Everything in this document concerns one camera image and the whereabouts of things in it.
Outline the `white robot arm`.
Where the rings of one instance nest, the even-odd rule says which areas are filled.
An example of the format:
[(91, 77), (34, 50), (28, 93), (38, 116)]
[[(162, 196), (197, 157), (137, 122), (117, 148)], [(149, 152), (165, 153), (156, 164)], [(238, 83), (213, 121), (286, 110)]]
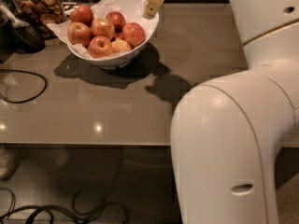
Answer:
[(299, 0), (229, 0), (248, 68), (192, 88), (171, 123), (183, 224), (278, 224), (276, 158), (299, 126)]

